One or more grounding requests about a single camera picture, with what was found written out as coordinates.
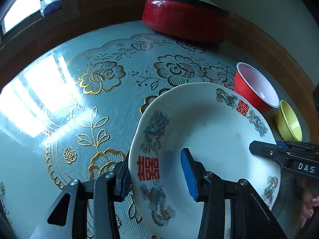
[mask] white plate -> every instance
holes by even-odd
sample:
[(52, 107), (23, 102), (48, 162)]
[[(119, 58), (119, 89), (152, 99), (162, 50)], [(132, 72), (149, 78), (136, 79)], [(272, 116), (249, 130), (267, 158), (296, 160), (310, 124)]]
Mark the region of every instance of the white plate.
[[(184, 84), (156, 98), (141, 117), (129, 158), (133, 193), (145, 222), (165, 239), (197, 238), (203, 203), (189, 195), (180, 160), (184, 147), (222, 179), (248, 179), (271, 209), (280, 167), (253, 156), (253, 140), (275, 143), (262, 115), (222, 86)], [(229, 226), (229, 212), (225, 220)]]

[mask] yellow bowl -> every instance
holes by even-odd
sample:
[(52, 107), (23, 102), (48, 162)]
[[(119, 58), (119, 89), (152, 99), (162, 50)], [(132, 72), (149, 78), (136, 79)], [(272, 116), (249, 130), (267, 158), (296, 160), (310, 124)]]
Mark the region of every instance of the yellow bowl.
[(285, 141), (301, 141), (302, 131), (296, 114), (284, 100), (280, 101), (280, 110), (276, 114), (276, 124)]

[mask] gold flower pattern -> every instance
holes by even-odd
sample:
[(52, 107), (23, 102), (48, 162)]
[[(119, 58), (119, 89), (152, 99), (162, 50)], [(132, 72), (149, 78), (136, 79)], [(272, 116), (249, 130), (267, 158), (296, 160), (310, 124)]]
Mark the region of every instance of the gold flower pattern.
[(224, 87), (234, 90), (234, 78), (235, 71), (230, 66), (225, 66), (221, 62), (217, 62), (217, 66), (209, 66), (203, 68), (205, 76), (210, 80), (211, 83), (221, 82)]
[(108, 172), (109, 168), (112, 165), (115, 165), (117, 162), (110, 162), (108, 160), (108, 154), (113, 154), (114, 156), (119, 156), (119, 161), (124, 161), (125, 154), (121, 151), (116, 151), (114, 149), (106, 149), (103, 152), (97, 152), (94, 157), (91, 159), (91, 164), (88, 168), (89, 179), (93, 180), (100, 176), (104, 172)]
[(187, 42), (184, 40), (177, 40), (176, 41), (177, 45), (180, 45), (182, 48), (185, 48), (191, 52), (197, 52), (197, 53), (205, 53), (205, 48), (199, 47), (196, 44), (192, 42)]
[(68, 164), (71, 164), (77, 159), (77, 153), (74, 148), (67, 147), (64, 149), (63, 157)]
[(136, 50), (149, 50), (153, 47), (151, 43), (148, 43), (146, 41), (137, 41), (133, 44), (131, 44), (131, 47)]
[(165, 55), (157, 59), (158, 62), (154, 63), (156, 72), (160, 77), (167, 78), (169, 85), (175, 87), (185, 83), (203, 82), (204, 72), (191, 58)]
[(80, 87), (84, 94), (98, 94), (101, 91), (109, 92), (113, 87), (121, 84), (121, 78), (125, 76), (123, 66), (113, 61), (90, 64), (87, 71), (81, 76)]
[(158, 95), (147, 96), (144, 99), (144, 104), (140, 108), (140, 112), (143, 114), (144, 111), (146, 110), (146, 108), (151, 104), (152, 101), (154, 101), (158, 96), (162, 95), (163, 93), (165, 93), (165, 92), (167, 92), (169, 90), (170, 89), (168, 89), (168, 88), (163, 88), (163, 89), (159, 90)]

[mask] screw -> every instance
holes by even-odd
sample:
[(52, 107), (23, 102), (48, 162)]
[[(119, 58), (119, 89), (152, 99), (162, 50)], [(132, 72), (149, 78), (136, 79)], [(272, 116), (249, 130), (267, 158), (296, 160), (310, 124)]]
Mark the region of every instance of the screw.
[(243, 186), (246, 186), (246, 185), (248, 184), (248, 180), (246, 180), (246, 179), (240, 179), (240, 180), (239, 180), (239, 183), (240, 183), (241, 185), (243, 185)]
[(204, 177), (205, 178), (209, 178), (210, 176), (212, 176), (213, 175), (213, 173), (212, 172), (206, 172), (205, 174), (204, 174)]
[(78, 179), (74, 179), (73, 181), (70, 182), (71, 185), (77, 185), (79, 183)]
[(114, 172), (106, 172), (106, 173), (104, 174), (104, 176), (105, 176), (106, 178), (111, 179), (111, 178), (114, 178), (114, 177), (115, 177), (115, 173), (114, 173)]

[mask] floral tablecloth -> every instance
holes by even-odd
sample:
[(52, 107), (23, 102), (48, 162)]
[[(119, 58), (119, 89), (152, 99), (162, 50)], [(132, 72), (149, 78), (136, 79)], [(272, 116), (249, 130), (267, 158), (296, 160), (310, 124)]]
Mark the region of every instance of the floral tablecloth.
[[(95, 179), (123, 160), (141, 114), (156, 97), (192, 82), (234, 90), (238, 61), (264, 71), (228, 42), (204, 47), (129, 22), (79, 36), (31, 63), (0, 96), (1, 202), (17, 235), (30, 237), (70, 180)], [(274, 110), (265, 114), (279, 139), (273, 116)], [(158, 238), (132, 192), (115, 209), (121, 238)], [(89, 238), (92, 214), (89, 202)]]

